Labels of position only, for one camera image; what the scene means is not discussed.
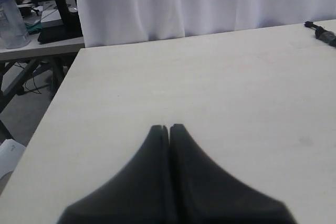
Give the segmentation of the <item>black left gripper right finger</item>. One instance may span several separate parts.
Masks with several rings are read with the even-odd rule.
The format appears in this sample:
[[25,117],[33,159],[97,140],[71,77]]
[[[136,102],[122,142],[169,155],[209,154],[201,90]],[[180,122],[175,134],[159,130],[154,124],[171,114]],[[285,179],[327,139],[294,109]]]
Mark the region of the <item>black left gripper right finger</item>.
[[170,164],[181,223],[296,223],[286,205],[217,165],[186,127],[170,128]]

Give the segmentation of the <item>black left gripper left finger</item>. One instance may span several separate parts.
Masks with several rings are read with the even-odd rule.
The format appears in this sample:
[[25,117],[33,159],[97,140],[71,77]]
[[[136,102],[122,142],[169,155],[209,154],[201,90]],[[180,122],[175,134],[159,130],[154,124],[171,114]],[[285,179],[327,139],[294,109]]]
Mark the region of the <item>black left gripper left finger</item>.
[[167,129],[152,126],[132,159],[112,179],[68,206],[59,223],[167,223]]

